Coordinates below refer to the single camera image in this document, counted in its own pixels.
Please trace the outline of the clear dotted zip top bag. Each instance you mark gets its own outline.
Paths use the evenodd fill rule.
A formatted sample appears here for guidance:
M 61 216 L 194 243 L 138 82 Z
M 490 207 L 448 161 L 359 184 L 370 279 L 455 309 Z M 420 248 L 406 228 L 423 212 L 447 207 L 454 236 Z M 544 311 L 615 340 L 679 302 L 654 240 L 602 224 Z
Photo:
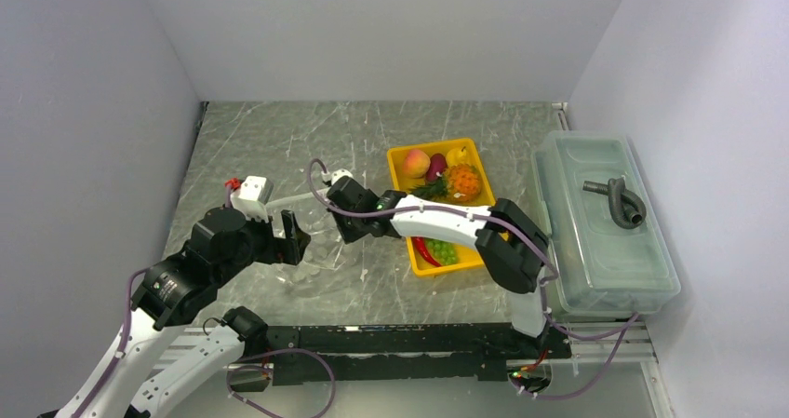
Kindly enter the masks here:
M 275 278 L 289 289 L 301 289 L 314 283 L 334 283 L 334 276 L 341 270 L 352 269 L 359 262 L 358 244 L 345 244 L 332 213 L 307 192 L 271 201 L 267 207 L 274 215 L 274 231 L 285 236 L 285 226 L 279 214 L 292 210 L 299 227 L 311 237 L 298 266 L 279 264 Z

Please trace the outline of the orange toy pineapple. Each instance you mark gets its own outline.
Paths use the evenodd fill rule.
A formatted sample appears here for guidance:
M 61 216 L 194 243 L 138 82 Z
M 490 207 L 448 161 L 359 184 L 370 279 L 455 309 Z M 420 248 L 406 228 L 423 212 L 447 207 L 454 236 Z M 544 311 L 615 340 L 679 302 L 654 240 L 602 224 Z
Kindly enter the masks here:
M 414 187 L 411 194 L 429 201 L 467 203 L 482 193 L 483 181 L 478 169 L 470 164 L 447 167 L 434 181 Z

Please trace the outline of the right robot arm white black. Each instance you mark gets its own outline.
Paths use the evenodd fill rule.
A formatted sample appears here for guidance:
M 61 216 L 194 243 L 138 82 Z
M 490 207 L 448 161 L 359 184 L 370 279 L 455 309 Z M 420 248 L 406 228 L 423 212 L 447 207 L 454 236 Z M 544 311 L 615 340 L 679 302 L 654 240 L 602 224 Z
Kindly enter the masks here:
M 551 310 L 545 286 L 556 270 L 546 235 L 515 203 L 499 198 L 492 206 L 462 207 L 396 190 L 378 196 L 347 172 L 322 177 L 328 191 L 320 200 L 345 242 L 421 237 L 476 251 L 491 279 L 508 293 L 516 352 L 536 357 L 547 347 Z

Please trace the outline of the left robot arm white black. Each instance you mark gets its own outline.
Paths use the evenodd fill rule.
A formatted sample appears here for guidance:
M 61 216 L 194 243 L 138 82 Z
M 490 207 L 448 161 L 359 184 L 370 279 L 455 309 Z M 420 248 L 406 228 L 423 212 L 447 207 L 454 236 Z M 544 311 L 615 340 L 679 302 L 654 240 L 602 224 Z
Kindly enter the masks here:
M 269 346 L 268 326 L 249 309 L 229 310 L 218 327 L 163 371 L 163 353 L 213 303 L 221 287 L 254 263 L 297 265 L 311 238 L 290 210 L 285 234 L 237 209 L 209 210 L 182 248 L 127 288 L 123 325 L 79 391 L 51 417 L 163 417 L 215 372 L 238 359 L 253 362 Z

